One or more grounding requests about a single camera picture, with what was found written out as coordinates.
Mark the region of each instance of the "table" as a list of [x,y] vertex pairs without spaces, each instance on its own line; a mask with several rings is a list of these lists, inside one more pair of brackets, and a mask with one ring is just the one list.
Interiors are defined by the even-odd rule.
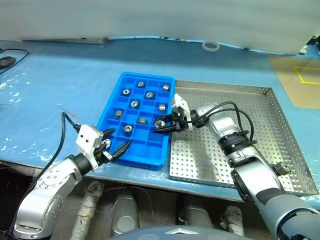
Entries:
[[[23,62],[0,75],[0,159],[43,167],[58,147],[60,114],[75,122],[96,125],[122,72],[172,76],[176,80],[273,88],[320,188],[320,111],[293,107],[267,56],[221,46],[215,53],[199,42],[140,38],[116,39],[107,45],[0,41],[1,48],[30,51]],[[23,53],[12,51],[20,58]],[[66,129],[57,161],[76,153],[76,133]],[[159,171],[103,165],[89,175],[167,190],[240,201],[235,189],[169,179],[169,161]],[[318,197],[311,197],[320,205]]]

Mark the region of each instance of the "cardboard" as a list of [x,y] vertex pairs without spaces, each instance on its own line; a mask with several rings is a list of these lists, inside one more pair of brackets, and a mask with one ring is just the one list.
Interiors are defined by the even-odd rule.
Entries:
[[283,56],[268,58],[295,107],[320,109],[320,61]]

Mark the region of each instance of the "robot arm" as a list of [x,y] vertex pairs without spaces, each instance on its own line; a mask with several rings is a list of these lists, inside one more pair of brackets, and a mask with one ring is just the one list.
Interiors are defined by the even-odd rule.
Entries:
[[65,198],[82,180],[82,176],[95,171],[107,162],[115,161],[129,147],[130,141],[111,154],[108,137],[115,131],[102,132],[94,126],[82,125],[76,144],[78,155],[49,168],[37,181],[33,190],[19,206],[13,235],[20,239],[50,239]]
[[247,138],[248,132],[243,131],[242,126],[239,129],[232,118],[219,109],[221,104],[209,103],[189,110],[187,102],[176,93],[171,105],[173,113],[154,122],[172,121],[172,125],[159,127],[156,133],[207,126],[233,168],[231,176],[239,195],[245,202],[257,206],[273,237],[281,240],[319,239],[320,213],[297,196],[287,194],[278,179],[278,176],[289,173],[290,168],[283,162],[269,165],[251,137]]

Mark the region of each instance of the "blue plastic tray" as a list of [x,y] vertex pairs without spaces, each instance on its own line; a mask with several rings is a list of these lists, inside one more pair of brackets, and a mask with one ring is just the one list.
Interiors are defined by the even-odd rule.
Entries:
[[[139,82],[144,82],[144,87],[138,87]],[[164,91],[163,85],[169,85],[170,90]],[[175,93],[176,80],[173,77],[149,75],[134,72],[121,74],[107,105],[97,123],[97,128],[104,131],[115,128],[110,137],[112,145],[110,152],[114,153],[124,142],[131,140],[131,145],[124,155],[116,162],[130,166],[159,170],[167,159],[170,134],[157,134],[152,131],[155,125],[152,120],[172,113],[170,100]],[[123,95],[123,90],[129,89],[130,95]],[[147,99],[146,94],[152,92],[152,99]],[[131,102],[139,102],[136,108],[131,107]],[[165,112],[159,112],[159,104],[165,105]],[[121,110],[121,119],[116,118],[116,111]],[[146,124],[137,123],[139,117],[147,120]],[[131,125],[131,135],[123,131],[125,125]]]

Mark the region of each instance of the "perforated metal tray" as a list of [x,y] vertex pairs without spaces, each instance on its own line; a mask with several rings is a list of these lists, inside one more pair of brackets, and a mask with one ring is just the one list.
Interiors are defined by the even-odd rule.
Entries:
[[[206,103],[234,101],[252,118],[256,147],[269,163],[287,163],[291,173],[279,177],[288,192],[318,194],[317,187],[271,88],[177,81],[175,92],[194,109]],[[230,112],[237,123],[236,114]],[[250,130],[242,117],[243,128]],[[175,180],[234,188],[232,169],[207,127],[172,134],[170,177]]]

